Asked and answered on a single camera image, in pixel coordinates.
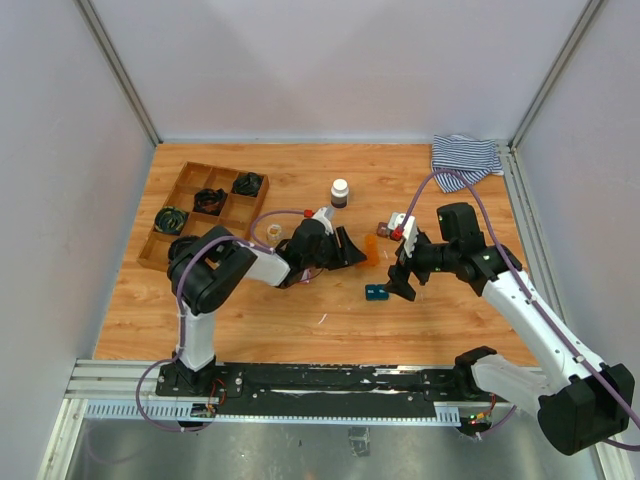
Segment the orange pill box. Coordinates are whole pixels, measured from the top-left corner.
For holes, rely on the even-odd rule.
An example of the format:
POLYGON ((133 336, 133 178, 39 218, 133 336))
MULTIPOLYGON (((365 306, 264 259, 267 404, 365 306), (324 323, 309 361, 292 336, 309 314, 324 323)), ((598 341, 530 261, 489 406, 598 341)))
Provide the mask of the orange pill box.
POLYGON ((369 267, 377 266, 380 263, 377 235, 372 233, 367 234, 365 236, 364 247, 366 255, 364 264, 369 267))

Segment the clear glass pill bottle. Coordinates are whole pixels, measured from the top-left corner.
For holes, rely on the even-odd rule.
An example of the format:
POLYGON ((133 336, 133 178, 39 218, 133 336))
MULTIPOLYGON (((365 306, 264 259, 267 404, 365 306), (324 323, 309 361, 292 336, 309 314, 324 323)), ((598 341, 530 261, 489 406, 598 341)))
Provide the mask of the clear glass pill bottle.
POLYGON ((266 229, 266 239, 269 246, 275 247, 284 238, 284 230, 280 224, 271 224, 266 229))

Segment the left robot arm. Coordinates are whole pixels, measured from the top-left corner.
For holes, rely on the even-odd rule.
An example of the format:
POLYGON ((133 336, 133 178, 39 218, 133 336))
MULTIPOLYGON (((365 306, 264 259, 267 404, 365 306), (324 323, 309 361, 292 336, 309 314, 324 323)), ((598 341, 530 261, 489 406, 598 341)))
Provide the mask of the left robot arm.
POLYGON ((214 383, 208 365, 215 359, 216 311, 244 279, 286 289, 309 269, 337 270, 364 262, 367 256, 342 227, 305 219, 290 239, 275 248, 240 239, 219 225, 206 235, 180 237, 168 252, 167 277, 179 315, 175 361, 183 366, 179 383, 190 394, 207 393, 214 383))

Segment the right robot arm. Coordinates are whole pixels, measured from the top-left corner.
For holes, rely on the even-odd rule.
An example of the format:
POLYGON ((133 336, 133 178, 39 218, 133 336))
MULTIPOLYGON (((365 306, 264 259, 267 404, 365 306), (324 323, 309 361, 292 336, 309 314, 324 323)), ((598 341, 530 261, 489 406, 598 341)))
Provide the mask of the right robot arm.
POLYGON ((584 345, 539 296, 510 251, 488 245, 467 203, 437 210, 442 240, 433 243, 414 217, 392 213, 388 228, 399 241, 388 270, 387 292, 412 301, 409 283, 452 273, 494 307, 534 355, 535 374, 482 346, 455 360, 453 387, 466 400, 494 394, 534 417, 546 439, 564 455, 606 442, 629 426, 635 380, 622 364, 610 366, 584 345))

